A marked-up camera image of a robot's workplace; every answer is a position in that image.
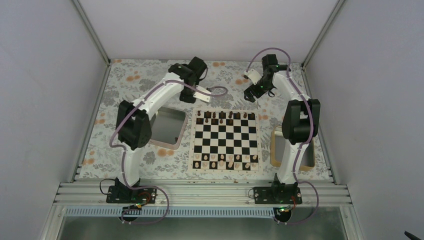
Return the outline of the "silver metal tray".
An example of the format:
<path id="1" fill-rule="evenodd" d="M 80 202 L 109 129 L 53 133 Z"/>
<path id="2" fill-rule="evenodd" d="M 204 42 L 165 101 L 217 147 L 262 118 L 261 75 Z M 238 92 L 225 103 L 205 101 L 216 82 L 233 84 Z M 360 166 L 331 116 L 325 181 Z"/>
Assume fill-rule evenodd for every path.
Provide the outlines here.
<path id="1" fill-rule="evenodd" d="M 152 136 L 149 143 L 158 147 L 177 150 L 188 122 L 185 111 L 162 106 L 151 120 Z"/>

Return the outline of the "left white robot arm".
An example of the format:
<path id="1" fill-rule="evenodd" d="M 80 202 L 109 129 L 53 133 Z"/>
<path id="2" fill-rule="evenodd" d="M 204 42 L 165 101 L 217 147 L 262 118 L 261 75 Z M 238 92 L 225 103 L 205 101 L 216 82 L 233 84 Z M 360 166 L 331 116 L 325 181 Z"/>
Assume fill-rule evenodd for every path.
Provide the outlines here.
<path id="1" fill-rule="evenodd" d="M 157 110 L 175 95 L 181 102 L 195 103 L 196 87 L 207 71 L 207 64 L 196 56 L 189 63 L 175 63 L 144 96 L 119 104 L 116 128 L 109 145 L 123 150 L 116 186 L 120 187 L 119 196 L 124 201 L 131 203 L 139 197 L 140 176 L 134 155 L 150 141 L 151 120 Z"/>

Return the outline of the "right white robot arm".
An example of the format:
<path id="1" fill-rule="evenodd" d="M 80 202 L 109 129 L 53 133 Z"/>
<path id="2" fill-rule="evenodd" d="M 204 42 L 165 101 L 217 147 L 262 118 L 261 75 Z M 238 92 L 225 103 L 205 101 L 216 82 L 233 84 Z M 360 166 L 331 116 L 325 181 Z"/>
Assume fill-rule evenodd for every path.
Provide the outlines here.
<path id="1" fill-rule="evenodd" d="M 284 152 L 270 191 L 272 200 L 282 204 L 289 199 L 290 190 L 298 188 L 297 171 L 306 149 L 318 133 L 321 103 L 310 98 L 291 78 L 289 63 L 279 64 L 275 54 L 267 54 L 262 57 L 261 64 L 262 73 L 250 68 L 244 72 L 244 78 L 251 80 L 244 91 L 244 99 L 254 102 L 273 89 L 288 97 L 281 124 Z"/>

